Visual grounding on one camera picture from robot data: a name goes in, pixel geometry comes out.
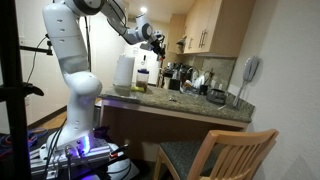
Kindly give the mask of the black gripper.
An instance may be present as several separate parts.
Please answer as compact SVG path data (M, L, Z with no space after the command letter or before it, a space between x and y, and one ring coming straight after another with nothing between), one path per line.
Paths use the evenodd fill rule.
M150 37L151 50L161 58L165 57L164 39L165 36L160 30L154 31Z

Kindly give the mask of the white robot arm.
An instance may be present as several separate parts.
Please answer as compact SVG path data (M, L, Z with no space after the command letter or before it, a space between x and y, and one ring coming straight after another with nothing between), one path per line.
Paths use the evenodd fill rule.
M128 28L120 0L55 0L45 6L43 18L47 34L70 90L66 124L47 140L47 148L53 152L71 145L86 154L93 147L94 103L102 83L89 70L79 19L97 13L105 15L109 25L128 44L139 44L144 50L165 56L161 31L154 29L144 14L136 17L136 27Z

